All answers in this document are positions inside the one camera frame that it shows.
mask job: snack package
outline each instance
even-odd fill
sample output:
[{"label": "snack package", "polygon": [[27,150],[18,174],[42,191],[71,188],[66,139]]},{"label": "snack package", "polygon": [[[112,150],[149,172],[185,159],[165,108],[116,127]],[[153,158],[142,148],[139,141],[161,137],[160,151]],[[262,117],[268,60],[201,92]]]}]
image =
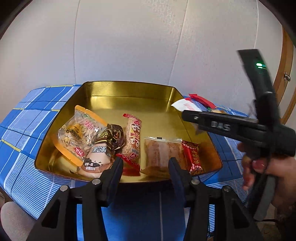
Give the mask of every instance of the snack package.
[{"label": "snack package", "polygon": [[204,173],[204,170],[200,164],[198,156],[198,144],[182,141],[185,159],[187,162],[187,169],[191,175],[199,175]]},{"label": "snack package", "polygon": [[146,152],[146,168],[141,170],[148,176],[170,178],[168,161],[175,157],[184,170],[187,163],[183,154],[182,139],[166,140],[161,137],[146,137],[144,141]]},{"label": "snack package", "polygon": [[52,137],[55,147],[77,166],[96,140],[97,134],[106,128],[107,123],[92,111],[75,106],[74,116]]},{"label": "snack package", "polygon": [[140,171],[140,130],[142,121],[130,114],[123,114],[128,118],[125,132],[125,146],[122,148],[122,153],[117,154],[125,163],[123,165],[123,172],[126,173],[128,169]]},{"label": "snack package", "polygon": [[115,151],[124,145],[122,127],[108,124],[107,128],[97,135],[94,145],[84,159],[83,165],[77,168],[78,174],[90,178],[98,178],[110,168]]},{"label": "snack package", "polygon": [[186,99],[177,100],[176,102],[172,103],[171,106],[181,112],[184,110],[202,111],[194,103]]}]

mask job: fingernail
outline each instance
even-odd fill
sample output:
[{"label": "fingernail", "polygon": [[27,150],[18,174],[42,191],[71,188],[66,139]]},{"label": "fingernail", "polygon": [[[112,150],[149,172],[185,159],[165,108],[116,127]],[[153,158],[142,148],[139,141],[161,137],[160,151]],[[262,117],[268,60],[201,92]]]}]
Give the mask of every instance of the fingernail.
[{"label": "fingernail", "polygon": [[258,159],[252,162],[252,166],[255,171],[262,171],[265,168],[264,160]]}]

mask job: red candy wrapper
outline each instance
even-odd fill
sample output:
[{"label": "red candy wrapper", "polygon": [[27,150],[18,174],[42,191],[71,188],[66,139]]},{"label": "red candy wrapper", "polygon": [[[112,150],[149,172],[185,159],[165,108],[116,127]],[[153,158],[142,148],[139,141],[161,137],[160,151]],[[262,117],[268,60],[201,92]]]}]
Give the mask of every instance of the red candy wrapper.
[{"label": "red candy wrapper", "polygon": [[140,173],[140,130],[141,120],[130,114],[123,114],[128,118],[125,132],[125,146],[122,153],[117,156],[121,157],[125,162],[123,164],[123,173],[135,175],[135,171]]},{"label": "red candy wrapper", "polygon": [[199,175],[204,172],[200,159],[198,156],[198,144],[182,141],[182,147],[184,150],[185,159],[188,166],[188,171],[191,175]]}]

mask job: chocolate wrapper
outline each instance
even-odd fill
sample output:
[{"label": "chocolate wrapper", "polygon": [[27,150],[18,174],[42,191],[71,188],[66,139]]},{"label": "chocolate wrapper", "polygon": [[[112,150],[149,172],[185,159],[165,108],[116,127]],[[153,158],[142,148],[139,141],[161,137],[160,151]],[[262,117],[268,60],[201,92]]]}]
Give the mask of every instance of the chocolate wrapper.
[{"label": "chocolate wrapper", "polygon": [[110,168],[115,151],[124,145],[124,135],[121,126],[108,124],[101,132],[85,158],[83,165],[78,168],[78,173],[96,178]]},{"label": "chocolate wrapper", "polygon": [[204,172],[198,156],[198,144],[182,141],[182,147],[187,162],[187,168],[191,175],[199,175]]}]

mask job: das logo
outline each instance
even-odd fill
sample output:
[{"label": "das logo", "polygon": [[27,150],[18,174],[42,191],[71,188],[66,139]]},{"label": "das logo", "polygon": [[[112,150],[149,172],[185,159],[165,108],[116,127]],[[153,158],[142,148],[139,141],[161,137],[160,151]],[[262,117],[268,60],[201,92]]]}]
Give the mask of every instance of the das logo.
[{"label": "das logo", "polygon": [[135,153],[132,153],[131,155],[130,155],[130,158],[132,158],[132,159],[134,159],[134,158],[136,158],[136,154]]},{"label": "das logo", "polygon": [[81,150],[79,147],[75,147],[74,151],[77,153],[78,156],[84,156],[84,151]]},{"label": "das logo", "polygon": [[225,131],[230,131],[230,125],[227,125],[227,124],[223,124],[223,123],[218,123],[217,121],[212,121],[211,122],[211,127],[215,127],[215,128],[218,128],[218,129],[222,129],[222,130],[225,130]]}]

